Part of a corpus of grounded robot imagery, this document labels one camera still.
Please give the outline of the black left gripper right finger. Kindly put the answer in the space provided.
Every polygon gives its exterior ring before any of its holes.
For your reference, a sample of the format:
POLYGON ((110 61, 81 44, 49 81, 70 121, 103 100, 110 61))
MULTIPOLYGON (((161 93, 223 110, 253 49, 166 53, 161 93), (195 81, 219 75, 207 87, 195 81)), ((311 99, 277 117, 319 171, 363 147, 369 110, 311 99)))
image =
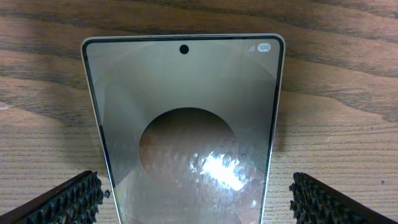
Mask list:
POLYGON ((306 173, 293 179, 290 210, 297 224, 397 224, 306 173))

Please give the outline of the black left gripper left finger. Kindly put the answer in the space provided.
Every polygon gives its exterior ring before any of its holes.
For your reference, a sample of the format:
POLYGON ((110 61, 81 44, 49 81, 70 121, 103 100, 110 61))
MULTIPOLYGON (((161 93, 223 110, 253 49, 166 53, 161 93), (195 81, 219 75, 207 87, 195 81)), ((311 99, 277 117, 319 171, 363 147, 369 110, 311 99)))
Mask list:
POLYGON ((102 191, 90 170, 1 215, 1 224, 93 224, 98 206, 110 191, 102 191))

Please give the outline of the Galaxy smartphone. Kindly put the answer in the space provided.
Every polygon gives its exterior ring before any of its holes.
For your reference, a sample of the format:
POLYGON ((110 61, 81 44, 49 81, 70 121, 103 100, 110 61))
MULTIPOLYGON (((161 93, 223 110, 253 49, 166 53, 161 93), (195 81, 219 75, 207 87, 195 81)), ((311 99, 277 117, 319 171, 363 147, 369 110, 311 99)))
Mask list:
POLYGON ((90 37, 81 57, 120 223, 261 223, 279 34, 90 37))

